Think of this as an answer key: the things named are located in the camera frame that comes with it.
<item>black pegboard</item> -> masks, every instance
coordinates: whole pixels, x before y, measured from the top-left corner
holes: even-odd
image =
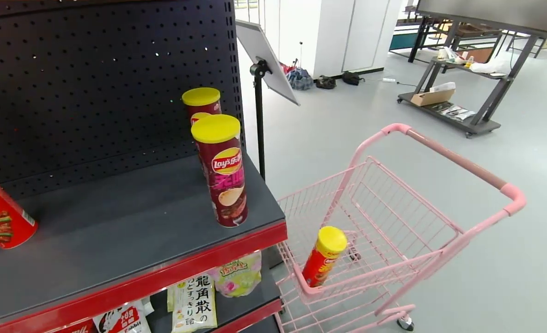
[[[242,122],[237,56],[230,1],[0,1],[1,185],[20,198],[195,154],[180,96],[213,86]]]

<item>gray floor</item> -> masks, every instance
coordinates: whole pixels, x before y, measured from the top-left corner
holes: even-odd
[[[502,56],[510,53],[502,51]],[[252,77],[241,56],[248,151],[257,162]],[[479,235],[458,257],[400,302],[414,303],[416,332],[547,332],[547,51],[529,59],[493,120],[502,127],[466,139],[460,131],[415,108],[396,103],[412,87],[381,82],[389,76],[416,84],[425,64],[390,55],[384,72],[366,83],[338,82],[332,91],[296,92],[301,107],[264,92],[267,184],[281,197],[347,166],[358,144],[386,124],[415,127],[449,149],[521,188],[527,207]],[[460,71],[452,100],[478,109],[494,80]],[[411,139],[393,135],[370,148],[381,162],[468,229],[507,202],[497,190]],[[378,330],[398,332],[395,324]]]

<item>pink shopping cart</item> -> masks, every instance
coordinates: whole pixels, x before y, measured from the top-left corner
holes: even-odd
[[[371,143],[400,132],[483,179],[513,202],[465,231],[378,160],[360,157]],[[427,139],[410,126],[386,126],[357,148],[349,168],[279,200],[288,240],[278,244],[288,276],[279,282],[284,308],[276,314],[282,333],[369,332],[390,321],[413,331],[415,305],[397,300],[429,278],[480,232],[521,210],[516,186]],[[309,287],[301,274],[318,229],[342,229],[348,249],[325,284]]]

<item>wheel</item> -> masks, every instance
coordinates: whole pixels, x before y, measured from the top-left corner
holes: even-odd
[[[349,253],[349,258],[351,259],[351,261],[358,261],[362,259],[362,256],[360,255],[360,253],[358,253],[358,251],[354,247],[350,247],[347,250],[347,253]]]
[[[278,311],[278,314],[283,315],[286,313],[286,305],[283,303],[283,299],[282,299],[282,309]]]
[[[399,325],[400,328],[408,332],[413,332],[413,329],[415,328],[415,324],[413,324],[413,320],[411,320],[411,317],[409,317],[407,320],[398,318],[396,320],[396,324]]]

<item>backpack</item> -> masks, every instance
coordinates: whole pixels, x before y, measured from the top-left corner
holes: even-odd
[[[343,80],[346,84],[359,85],[360,80],[364,80],[364,78],[360,78],[360,76],[356,73],[344,72],[341,74],[341,80]]]

